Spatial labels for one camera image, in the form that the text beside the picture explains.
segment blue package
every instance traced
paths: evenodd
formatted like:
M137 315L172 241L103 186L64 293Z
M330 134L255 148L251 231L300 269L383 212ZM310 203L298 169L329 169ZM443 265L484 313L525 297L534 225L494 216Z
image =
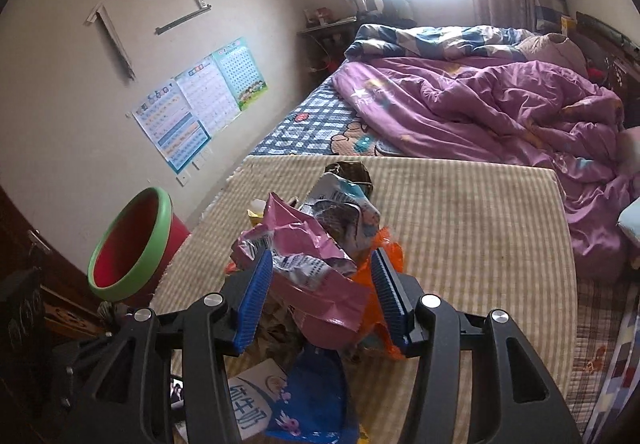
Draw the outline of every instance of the blue package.
M306 344L273 404L265 435L314 444L356 444L358 421L335 350Z

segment purple comforter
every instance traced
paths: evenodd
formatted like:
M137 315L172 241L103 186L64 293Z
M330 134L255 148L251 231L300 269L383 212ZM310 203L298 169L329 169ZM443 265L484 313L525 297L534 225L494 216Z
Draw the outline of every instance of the purple comforter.
M616 172L615 93L554 64L480 58L348 62L334 86L409 156L553 169L578 276L619 277L626 239L616 221L632 185Z

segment red trash can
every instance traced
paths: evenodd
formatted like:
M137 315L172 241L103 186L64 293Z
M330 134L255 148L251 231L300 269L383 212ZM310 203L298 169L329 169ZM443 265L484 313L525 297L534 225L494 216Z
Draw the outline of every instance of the red trash can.
M190 232L169 194L147 188L111 223L89 262L91 291L105 301L146 307L171 258Z

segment silver screw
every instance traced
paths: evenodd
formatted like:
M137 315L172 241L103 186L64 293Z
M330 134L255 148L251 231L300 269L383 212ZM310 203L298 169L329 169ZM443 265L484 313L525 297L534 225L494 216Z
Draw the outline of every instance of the silver screw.
M136 321L147 321L151 317L151 310L149 309L140 309L136 310L136 313L133 314L133 319Z
M222 302L223 302L223 298L222 296L220 296L220 294L214 293L204 297L204 304L207 307L217 307Z
M440 303L442 303L442 300L437 296L434 296L433 294L425 294L424 296L422 296L422 299L420 301L422 301L422 304L425 307L429 307L430 309L439 307Z
M509 315L504 310L494 310L491 312L491 317L496 323L506 323L509 321Z

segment woven mat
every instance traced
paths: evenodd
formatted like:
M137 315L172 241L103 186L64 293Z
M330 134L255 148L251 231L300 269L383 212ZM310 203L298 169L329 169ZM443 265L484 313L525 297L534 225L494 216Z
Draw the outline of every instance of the woven mat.
M246 208L274 191L304 197L332 156L248 157L177 252L151 307L188 307L222 286L231 243L248 228ZM373 203L402 244L405 271L456 309L507 310L561 392L572 370L576 284L568 227L551 170L461 161L356 157L370 171ZM255 363L229 360L232 376ZM179 373L180 356L174 359ZM417 360L370 358L348 369L351 394L372 444L398 440ZM454 442L466 442L470 358L463 353ZM252 442L267 442L262 436Z

